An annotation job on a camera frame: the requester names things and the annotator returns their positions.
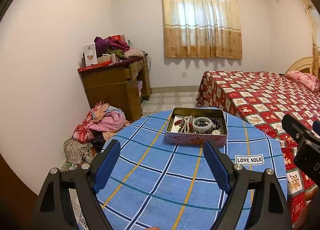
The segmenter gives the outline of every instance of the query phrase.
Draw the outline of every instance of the table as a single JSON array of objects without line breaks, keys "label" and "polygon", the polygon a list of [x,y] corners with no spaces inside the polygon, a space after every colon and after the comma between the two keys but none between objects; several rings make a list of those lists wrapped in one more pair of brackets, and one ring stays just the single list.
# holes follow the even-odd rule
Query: table
[{"label": "table", "polygon": [[103,64],[97,64],[98,68],[78,69],[90,108],[103,100],[120,108],[128,121],[138,120],[142,114],[138,80],[142,81],[142,97],[149,99],[151,95],[148,60],[133,57],[111,66],[100,65]]},{"label": "table", "polygon": [[[121,143],[120,158],[97,198],[115,230],[151,226],[161,230],[210,229],[226,200],[227,195],[218,188],[201,146],[166,142],[170,113],[143,117],[113,137]],[[252,170],[273,169],[287,196],[279,142],[237,117],[227,113],[224,116],[229,135],[220,151],[233,161],[235,155],[263,154],[265,164],[252,166]],[[244,229],[252,195],[248,191],[237,229]]]}]

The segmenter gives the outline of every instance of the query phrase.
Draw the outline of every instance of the white box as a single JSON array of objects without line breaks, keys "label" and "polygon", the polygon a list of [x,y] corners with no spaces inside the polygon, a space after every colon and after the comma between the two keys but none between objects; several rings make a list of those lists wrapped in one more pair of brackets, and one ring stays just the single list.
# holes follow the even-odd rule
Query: white box
[{"label": "white box", "polygon": [[84,59],[85,65],[90,66],[92,64],[97,64],[97,53],[96,53],[96,44],[88,43],[84,45]]},{"label": "white box", "polygon": [[111,55],[110,54],[105,54],[102,55],[102,57],[97,58],[98,63],[106,62],[106,61],[111,61]]}]

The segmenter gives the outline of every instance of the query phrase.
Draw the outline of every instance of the rubber pad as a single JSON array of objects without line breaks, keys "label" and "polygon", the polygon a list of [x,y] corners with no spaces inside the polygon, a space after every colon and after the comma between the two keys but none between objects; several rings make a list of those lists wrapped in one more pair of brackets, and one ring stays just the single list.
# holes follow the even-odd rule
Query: rubber pad
[{"label": "rubber pad", "polygon": [[227,170],[208,142],[204,143],[203,154],[219,188],[229,193],[229,191],[231,191],[231,185],[229,184]]},{"label": "rubber pad", "polygon": [[313,131],[315,131],[318,135],[320,135],[320,122],[314,121],[312,125]]},{"label": "rubber pad", "polygon": [[116,141],[96,172],[95,184],[92,187],[92,190],[95,194],[97,194],[101,189],[104,189],[106,186],[119,156],[120,143],[119,141]]}]

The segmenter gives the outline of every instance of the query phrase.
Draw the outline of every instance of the white wall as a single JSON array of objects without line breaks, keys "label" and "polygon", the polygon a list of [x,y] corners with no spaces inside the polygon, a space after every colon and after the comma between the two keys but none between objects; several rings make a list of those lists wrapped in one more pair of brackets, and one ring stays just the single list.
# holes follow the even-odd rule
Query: white wall
[{"label": "white wall", "polygon": [[0,23],[0,152],[35,193],[90,110],[82,45],[114,34],[110,0],[14,0]]},{"label": "white wall", "polygon": [[312,34],[301,0],[270,0],[273,30],[273,67],[285,73],[297,60],[312,56]]},{"label": "white wall", "polygon": [[164,58],[162,0],[118,0],[119,34],[152,59],[151,87],[198,86],[206,70],[271,69],[271,24],[268,0],[237,0],[243,40],[243,60]]}]

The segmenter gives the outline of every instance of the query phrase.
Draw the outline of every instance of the metal tin box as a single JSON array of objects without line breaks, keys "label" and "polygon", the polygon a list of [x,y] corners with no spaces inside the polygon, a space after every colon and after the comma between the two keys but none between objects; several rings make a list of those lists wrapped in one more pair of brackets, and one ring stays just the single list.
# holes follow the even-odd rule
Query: metal tin box
[{"label": "metal tin box", "polygon": [[[220,135],[178,133],[171,132],[174,126],[175,116],[193,116],[193,117],[214,117],[220,121]],[[217,146],[224,146],[228,138],[228,129],[221,109],[203,109],[203,108],[174,108],[170,115],[167,130],[165,132],[168,143],[173,144],[203,144],[207,140],[213,140]]]}]

